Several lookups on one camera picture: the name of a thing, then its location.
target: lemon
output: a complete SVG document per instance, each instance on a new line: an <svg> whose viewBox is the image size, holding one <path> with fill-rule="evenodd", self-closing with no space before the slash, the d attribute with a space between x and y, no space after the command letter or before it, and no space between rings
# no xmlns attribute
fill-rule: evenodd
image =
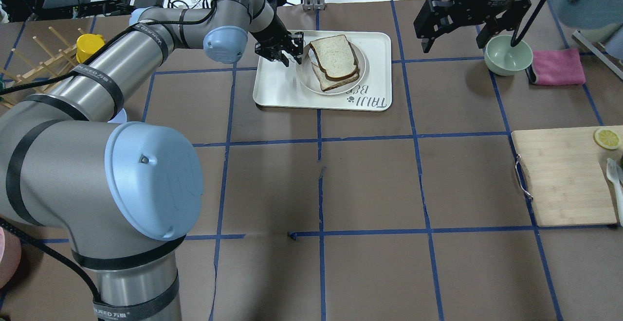
<svg viewBox="0 0 623 321"><path fill-rule="evenodd" d="M621 137L608 128L599 128L593 135L595 142L606 150L616 150L621 146Z"/></svg>

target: wooden cutting board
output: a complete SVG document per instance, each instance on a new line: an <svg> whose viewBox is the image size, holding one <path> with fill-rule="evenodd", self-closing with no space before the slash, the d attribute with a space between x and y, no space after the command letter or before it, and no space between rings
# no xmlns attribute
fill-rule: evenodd
<svg viewBox="0 0 623 321"><path fill-rule="evenodd" d="M605 126L623 137L623 125ZM538 226L613 224L614 188L605 177L608 158L623 149L598 146L597 126L512 132Z"/></svg>

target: white tray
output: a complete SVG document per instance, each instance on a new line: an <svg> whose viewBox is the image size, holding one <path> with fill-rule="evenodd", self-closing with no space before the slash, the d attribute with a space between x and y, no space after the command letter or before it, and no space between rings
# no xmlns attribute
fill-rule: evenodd
<svg viewBox="0 0 623 321"><path fill-rule="evenodd" d="M344 34L367 58L368 68L360 83L340 95L319 95L296 78L296 62L289 67L260 57L253 100L265 107L323 108L382 112L392 103L391 40L385 33L303 31L305 44L321 37Z"/></svg>

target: metal handle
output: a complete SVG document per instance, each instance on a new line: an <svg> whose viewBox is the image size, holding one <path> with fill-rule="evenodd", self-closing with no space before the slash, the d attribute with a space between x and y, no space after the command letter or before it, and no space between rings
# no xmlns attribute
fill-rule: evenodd
<svg viewBox="0 0 623 321"><path fill-rule="evenodd" d="M514 160L514 175L515 177L517 177L517 183L519 184L519 187L521 188L521 190L523 191L523 195L525 197L528 197L529 200L533 200L534 197L532 195L530 195L530 192L528 192L528 190L526 190L523 185L521 184L521 179L519 176L519 161L521 160L521 155L517 155L517 158Z"/></svg>

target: green bowl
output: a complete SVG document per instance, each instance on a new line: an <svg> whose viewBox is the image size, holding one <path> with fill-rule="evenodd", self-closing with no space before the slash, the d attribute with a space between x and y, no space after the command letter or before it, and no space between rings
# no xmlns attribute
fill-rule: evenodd
<svg viewBox="0 0 623 321"><path fill-rule="evenodd" d="M532 64L532 49L525 41L510 46L510 35L500 35L489 40L485 46L485 64L497 75L514 75Z"/></svg>

